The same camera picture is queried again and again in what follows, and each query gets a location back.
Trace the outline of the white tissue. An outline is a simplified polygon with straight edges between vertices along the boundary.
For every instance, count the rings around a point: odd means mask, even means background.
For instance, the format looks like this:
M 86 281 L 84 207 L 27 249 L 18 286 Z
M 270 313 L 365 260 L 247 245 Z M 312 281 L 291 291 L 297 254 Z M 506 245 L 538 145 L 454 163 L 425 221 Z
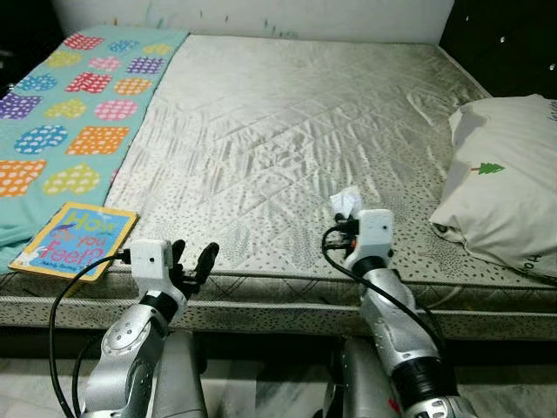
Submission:
M 342 188 L 329 198 L 334 218 L 351 219 L 362 210 L 362 196 L 354 185 Z

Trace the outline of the dark tufted headboard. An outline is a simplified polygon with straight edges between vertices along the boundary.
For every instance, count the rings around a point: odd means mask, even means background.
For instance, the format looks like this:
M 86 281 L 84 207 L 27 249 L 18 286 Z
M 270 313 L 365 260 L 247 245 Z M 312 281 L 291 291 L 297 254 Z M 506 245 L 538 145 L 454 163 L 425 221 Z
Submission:
M 556 0 L 454 0 L 440 47 L 495 97 L 557 96 Z

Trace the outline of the blue yellow children's book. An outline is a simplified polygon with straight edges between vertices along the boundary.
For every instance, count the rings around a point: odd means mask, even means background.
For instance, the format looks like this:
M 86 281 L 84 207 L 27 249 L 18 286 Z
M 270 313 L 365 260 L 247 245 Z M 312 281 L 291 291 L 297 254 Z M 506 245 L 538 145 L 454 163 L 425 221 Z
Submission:
M 138 218 L 136 212 L 117 208 L 64 203 L 9 268 L 70 280 L 84 267 L 117 253 Z

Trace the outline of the grey robot right leg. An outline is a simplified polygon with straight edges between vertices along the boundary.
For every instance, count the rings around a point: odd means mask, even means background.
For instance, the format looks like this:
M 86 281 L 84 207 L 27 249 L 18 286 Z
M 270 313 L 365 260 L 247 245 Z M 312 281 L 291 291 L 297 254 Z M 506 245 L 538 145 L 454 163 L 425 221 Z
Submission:
M 329 371 L 323 418 L 400 418 L 393 384 L 371 342 L 339 339 Z

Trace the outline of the grey robot left leg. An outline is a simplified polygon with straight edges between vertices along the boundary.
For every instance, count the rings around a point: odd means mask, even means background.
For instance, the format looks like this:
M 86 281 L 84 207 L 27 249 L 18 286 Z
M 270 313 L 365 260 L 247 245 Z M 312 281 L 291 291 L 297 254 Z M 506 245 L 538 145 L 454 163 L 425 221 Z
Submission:
M 151 418 L 208 418 L 200 375 L 206 361 L 192 333 L 174 331 L 164 339 Z

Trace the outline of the grey robot leg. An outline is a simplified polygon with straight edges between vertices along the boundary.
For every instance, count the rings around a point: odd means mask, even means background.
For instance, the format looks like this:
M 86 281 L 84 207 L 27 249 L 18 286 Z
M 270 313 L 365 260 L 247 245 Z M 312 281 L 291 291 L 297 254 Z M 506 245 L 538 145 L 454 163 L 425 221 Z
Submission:
M 339 339 L 329 371 L 323 418 L 400 418 L 393 384 L 371 342 Z
M 192 333 L 174 331 L 164 339 L 151 418 L 208 418 L 200 375 L 206 361 Z

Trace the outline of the beige quilted mattress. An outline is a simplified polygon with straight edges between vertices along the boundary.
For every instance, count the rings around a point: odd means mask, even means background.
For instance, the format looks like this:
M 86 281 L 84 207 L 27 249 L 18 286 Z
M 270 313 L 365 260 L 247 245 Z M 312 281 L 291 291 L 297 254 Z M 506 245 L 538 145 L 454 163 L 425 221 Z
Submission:
M 329 198 L 393 211 L 393 267 L 451 339 L 550 340 L 556 293 L 435 234 L 449 118 L 487 93 L 429 44 L 187 35 L 101 206 L 129 239 L 220 247 L 175 327 L 366 334 L 359 284 L 323 259 Z M 0 274 L 0 327 L 48 326 L 63 279 Z

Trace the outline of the beige pillow with green tree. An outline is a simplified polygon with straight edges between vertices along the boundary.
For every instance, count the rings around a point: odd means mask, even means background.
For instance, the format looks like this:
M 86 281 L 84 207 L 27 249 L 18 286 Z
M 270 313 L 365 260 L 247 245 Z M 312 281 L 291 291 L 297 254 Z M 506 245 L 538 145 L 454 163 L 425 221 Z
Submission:
M 429 218 L 437 234 L 474 258 L 554 278 L 554 101 L 540 95 L 471 101 L 449 125 L 454 155 Z

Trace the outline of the teal blanket with colourful shapes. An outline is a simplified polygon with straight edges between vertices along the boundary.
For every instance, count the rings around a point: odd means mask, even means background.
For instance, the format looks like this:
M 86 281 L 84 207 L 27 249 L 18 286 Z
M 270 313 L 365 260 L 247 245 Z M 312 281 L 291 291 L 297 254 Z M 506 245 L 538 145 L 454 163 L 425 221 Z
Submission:
M 183 30 L 96 25 L 0 98 L 0 274 L 67 202 L 100 206 Z

